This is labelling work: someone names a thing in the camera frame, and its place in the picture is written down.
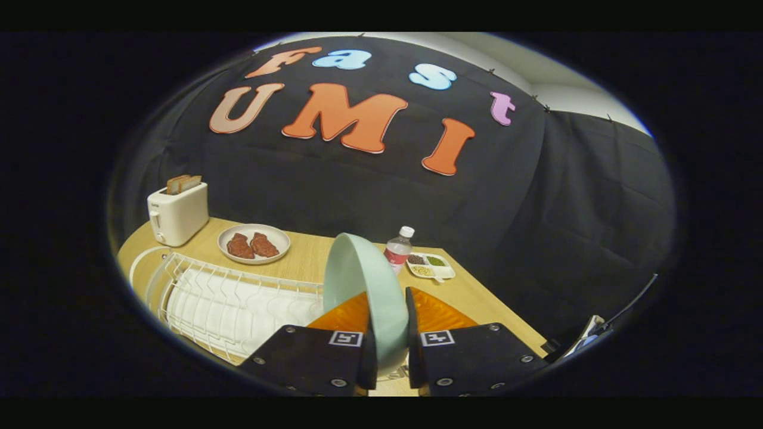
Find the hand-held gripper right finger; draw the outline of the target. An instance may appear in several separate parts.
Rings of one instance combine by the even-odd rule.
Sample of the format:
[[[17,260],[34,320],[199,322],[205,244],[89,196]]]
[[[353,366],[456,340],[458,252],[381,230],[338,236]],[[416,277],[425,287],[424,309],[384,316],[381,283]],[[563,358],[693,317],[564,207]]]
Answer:
[[[419,396],[496,396],[528,383],[549,363],[493,322],[469,328],[423,328],[423,296],[408,287],[408,381]]]

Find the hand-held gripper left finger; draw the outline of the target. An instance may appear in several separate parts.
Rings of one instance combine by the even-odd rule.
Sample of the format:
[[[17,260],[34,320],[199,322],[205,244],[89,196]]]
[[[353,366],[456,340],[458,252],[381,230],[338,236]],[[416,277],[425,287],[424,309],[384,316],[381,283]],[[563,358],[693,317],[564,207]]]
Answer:
[[[379,364],[367,294],[308,326],[284,324],[237,369],[300,396],[368,396],[378,384]]]

